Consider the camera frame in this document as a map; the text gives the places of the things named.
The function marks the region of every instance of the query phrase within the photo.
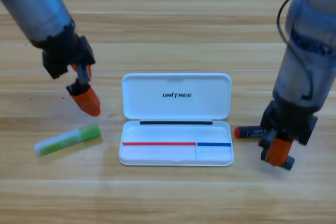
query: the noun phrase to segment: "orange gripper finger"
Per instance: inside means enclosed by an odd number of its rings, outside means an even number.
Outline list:
[[[273,166],[282,165],[288,157],[292,142],[276,138],[267,150],[268,162]]]
[[[76,72],[77,72],[77,67],[76,67],[76,64],[71,64],[71,66],[72,66],[72,69],[73,69],[74,71],[76,71]],[[92,70],[91,70],[91,65],[88,65],[88,69],[89,69],[89,75],[90,75],[90,78],[92,78]]]
[[[92,116],[99,116],[100,101],[92,87],[83,94],[77,96],[72,95],[71,97],[84,112]]]

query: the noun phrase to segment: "green glue stick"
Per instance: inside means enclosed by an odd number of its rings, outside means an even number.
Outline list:
[[[98,124],[90,124],[77,130],[70,131],[39,142],[34,145],[34,150],[37,156],[43,156],[70,145],[90,140],[97,136],[100,136]]]

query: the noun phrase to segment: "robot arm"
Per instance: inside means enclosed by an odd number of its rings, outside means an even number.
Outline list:
[[[67,90],[79,107],[92,116],[100,114],[100,102],[89,81],[93,51],[62,0],[1,0],[31,44],[43,50],[43,65],[53,79],[68,72],[78,74]]]
[[[293,0],[286,19],[289,42],[273,98],[260,126],[261,159],[291,169],[294,140],[306,145],[336,77],[335,0]]]

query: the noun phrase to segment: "red marker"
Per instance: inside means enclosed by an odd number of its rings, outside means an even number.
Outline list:
[[[260,138],[266,132],[260,126],[237,127],[235,129],[236,138]]]

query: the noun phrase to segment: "wood grain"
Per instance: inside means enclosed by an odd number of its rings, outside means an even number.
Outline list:
[[[336,223],[336,84],[292,171],[260,161],[257,140],[233,138],[229,167],[131,167],[118,160],[121,78],[130,72],[224,72],[231,131],[256,125],[271,100],[285,46],[283,0],[64,0],[97,64],[102,113],[77,108],[41,52],[0,7],[1,224]],[[38,158],[33,145],[97,122],[102,137]]]

